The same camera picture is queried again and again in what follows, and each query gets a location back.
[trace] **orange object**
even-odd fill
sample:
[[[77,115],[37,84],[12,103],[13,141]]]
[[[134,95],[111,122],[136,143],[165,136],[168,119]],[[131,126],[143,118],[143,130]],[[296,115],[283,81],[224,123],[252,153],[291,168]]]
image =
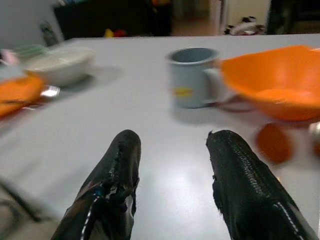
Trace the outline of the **orange object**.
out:
[[[0,117],[37,100],[44,86],[44,81],[37,76],[11,78],[0,83]],[[11,100],[26,101],[26,103],[3,103]]]
[[[265,125],[257,134],[255,142],[259,151],[275,164],[288,161],[293,154],[289,137],[275,123]]]
[[[320,52],[291,46],[222,63],[227,86],[265,114],[289,121],[320,115]]]

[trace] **tabletop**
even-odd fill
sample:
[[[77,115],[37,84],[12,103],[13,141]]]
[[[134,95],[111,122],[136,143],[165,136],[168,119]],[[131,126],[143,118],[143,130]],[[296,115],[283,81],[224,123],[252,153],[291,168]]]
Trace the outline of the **tabletop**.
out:
[[[254,151],[254,137],[275,120],[257,110],[174,107],[166,55],[208,47],[222,59],[290,45],[320,47],[320,35],[74,39],[96,51],[85,89],[35,110],[0,135],[0,176],[62,218],[112,139],[131,129],[141,138],[140,182],[132,240],[227,240],[214,204],[209,131],[230,129]],[[13,73],[4,68],[1,75]],[[288,127],[292,160],[270,166],[318,233],[320,161],[308,131]]]

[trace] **gray mug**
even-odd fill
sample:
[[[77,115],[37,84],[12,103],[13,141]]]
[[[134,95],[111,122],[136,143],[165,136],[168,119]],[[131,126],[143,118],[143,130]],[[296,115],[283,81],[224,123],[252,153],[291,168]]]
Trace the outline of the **gray mug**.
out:
[[[189,47],[168,56],[174,103],[181,108],[202,108],[218,102],[224,89],[219,52]]]

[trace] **orange bowl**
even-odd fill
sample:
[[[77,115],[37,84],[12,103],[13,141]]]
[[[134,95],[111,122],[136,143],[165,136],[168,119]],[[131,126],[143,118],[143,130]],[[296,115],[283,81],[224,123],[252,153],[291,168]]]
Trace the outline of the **orange bowl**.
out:
[[[320,115],[320,52],[291,46],[222,62],[227,86],[265,114],[301,121]]]

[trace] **wall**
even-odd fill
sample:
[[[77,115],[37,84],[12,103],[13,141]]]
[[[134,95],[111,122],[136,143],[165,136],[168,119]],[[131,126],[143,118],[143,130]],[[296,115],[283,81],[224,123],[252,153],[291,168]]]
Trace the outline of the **wall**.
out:
[[[265,25],[271,0],[227,0],[228,1],[228,25],[238,24],[242,17],[253,16],[259,24]]]
[[[59,40],[62,35],[51,9],[55,0],[0,0],[0,49],[42,44],[39,24],[47,20]]]

